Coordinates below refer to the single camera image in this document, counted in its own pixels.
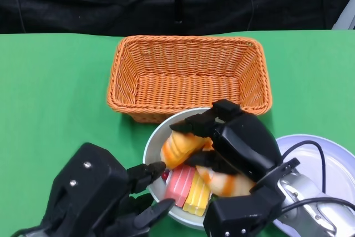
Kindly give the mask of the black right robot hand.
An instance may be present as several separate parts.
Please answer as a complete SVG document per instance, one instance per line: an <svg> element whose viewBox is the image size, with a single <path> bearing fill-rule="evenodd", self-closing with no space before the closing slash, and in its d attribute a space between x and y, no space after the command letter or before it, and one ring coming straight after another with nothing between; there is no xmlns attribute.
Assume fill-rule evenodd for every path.
<svg viewBox="0 0 355 237"><path fill-rule="evenodd" d="M211 168L225 174L245 174L259 181L282 162L276 139L258 117L229 100L177 123L170 129L212 140L211 151L194 152L187 165Z"/></svg>

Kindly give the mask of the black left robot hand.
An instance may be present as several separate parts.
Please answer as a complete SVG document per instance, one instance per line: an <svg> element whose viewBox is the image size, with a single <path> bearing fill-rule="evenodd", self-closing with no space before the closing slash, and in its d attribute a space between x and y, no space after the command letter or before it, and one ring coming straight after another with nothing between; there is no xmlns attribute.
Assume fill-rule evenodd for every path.
<svg viewBox="0 0 355 237"><path fill-rule="evenodd" d="M130 195L144 191L165 170L164 162L140 164L127 170L128 194L119 202L114 221L104 229L101 236L149 235L152 226L168 215L175 200L168 198L154 204L150 194L142 194L137 198Z"/></svg>

